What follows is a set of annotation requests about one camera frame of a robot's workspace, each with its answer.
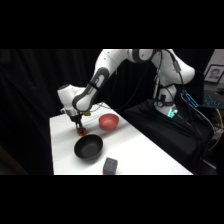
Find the white table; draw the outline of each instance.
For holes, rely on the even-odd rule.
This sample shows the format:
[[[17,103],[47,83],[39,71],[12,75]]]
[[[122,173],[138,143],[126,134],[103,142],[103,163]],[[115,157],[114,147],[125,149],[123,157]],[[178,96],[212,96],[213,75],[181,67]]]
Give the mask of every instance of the white table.
[[[113,110],[101,107],[91,117],[83,116],[82,119],[88,134],[96,134],[104,142],[103,152],[94,162],[76,157],[74,146],[81,137],[67,115],[50,119],[55,175],[102,175],[107,157],[118,160],[117,175],[192,175],[121,116],[117,129],[101,130],[98,120],[108,113],[119,116]]]

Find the gray cube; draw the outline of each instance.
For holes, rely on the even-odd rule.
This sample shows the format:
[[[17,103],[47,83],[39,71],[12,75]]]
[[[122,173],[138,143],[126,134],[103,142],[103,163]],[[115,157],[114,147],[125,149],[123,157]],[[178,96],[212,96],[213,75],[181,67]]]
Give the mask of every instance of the gray cube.
[[[117,171],[118,161],[114,159],[107,158],[104,167],[104,175],[115,175]]]

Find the black bowl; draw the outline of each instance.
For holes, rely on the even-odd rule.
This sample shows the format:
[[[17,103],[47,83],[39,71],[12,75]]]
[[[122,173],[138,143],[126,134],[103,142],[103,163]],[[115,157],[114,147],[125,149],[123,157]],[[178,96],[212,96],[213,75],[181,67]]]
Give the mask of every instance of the black bowl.
[[[75,145],[75,154],[82,160],[94,160],[100,156],[103,140],[97,135],[82,137]]]

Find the cable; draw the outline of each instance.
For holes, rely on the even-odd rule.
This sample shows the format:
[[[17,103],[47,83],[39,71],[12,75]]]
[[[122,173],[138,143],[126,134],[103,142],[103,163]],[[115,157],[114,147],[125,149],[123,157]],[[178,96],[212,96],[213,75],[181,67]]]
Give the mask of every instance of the cable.
[[[220,121],[221,121],[221,129],[222,129],[222,133],[223,133],[223,120],[222,120],[222,116],[221,116],[221,114],[220,114],[220,111],[218,110],[218,109],[216,109],[216,111],[218,112],[218,114],[219,114],[219,118],[220,118]],[[215,143],[215,145],[212,147],[212,148],[210,148],[208,151],[210,152],[210,151],[212,151],[217,145],[218,145],[218,143],[219,143],[219,141],[220,141],[220,139],[222,138],[222,136],[217,140],[217,142]]]
[[[181,93],[181,98],[185,101],[185,102],[187,102],[184,98],[183,98],[183,94]],[[197,110],[196,108],[194,108],[191,104],[189,105],[193,110],[195,110],[197,113],[199,113],[208,123],[209,123],[209,125],[211,126],[211,128],[212,128],[212,131],[213,131],[213,135],[215,135],[215,128],[214,128],[214,126],[212,125],[212,123],[211,123],[211,121],[204,115],[204,114],[202,114],[199,110]]]
[[[154,58],[154,56],[156,55],[157,52],[158,52],[158,51],[156,51],[156,52],[153,53],[153,55],[152,55],[151,58],[149,59],[150,61],[152,61],[152,59]],[[139,86],[140,86],[140,84],[141,84],[143,78],[145,77],[145,74],[141,77],[141,79],[140,79],[140,81],[139,81],[139,83],[138,83],[138,85],[137,85],[137,87],[136,87],[134,93],[132,94],[130,100],[129,100],[124,106],[122,106],[122,107],[120,107],[120,108],[117,108],[117,109],[114,109],[114,108],[108,108],[108,107],[105,107],[105,106],[101,106],[101,107],[104,107],[104,108],[106,108],[106,109],[108,109],[108,110],[114,110],[114,111],[118,111],[118,110],[122,110],[122,109],[124,109],[124,108],[125,108],[131,101],[132,101],[132,99],[134,98],[134,96],[135,96],[135,94],[136,94],[136,92],[137,92],[137,90],[138,90],[138,88],[139,88]]]
[[[114,93],[116,84],[117,84],[117,74],[115,75],[114,87],[113,87],[113,90],[111,91],[111,94],[109,95],[109,97],[108,97],[106,100],[103,101],[103,103],[102,103],[97,109],[95,109],[95,110],[93,110],[93,111],[90,111],[91,113],[93,113],[93,112],[99,110],[100,107],[110,99],[110,97],[111,97],[111,96],[113,95],[113,93]]]

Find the black wall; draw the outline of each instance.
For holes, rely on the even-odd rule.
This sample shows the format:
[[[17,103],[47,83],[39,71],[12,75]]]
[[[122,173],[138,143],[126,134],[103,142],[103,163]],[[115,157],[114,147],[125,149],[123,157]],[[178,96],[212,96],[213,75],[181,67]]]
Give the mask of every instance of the black wall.
[[[174,49],[187,64],[204,72],[214,49]],[[49,118],[60,114],[57,89],[64,84],[84,87],[93,76],[101,49],[0,49],[0,145],[30,174],[53,174]],[[156,69],[151,63],[124,62],[108,105],[123,106],[140,77],[138,92],[126,107],[152,97]],[[104,101],[115,76],[95,102]]]

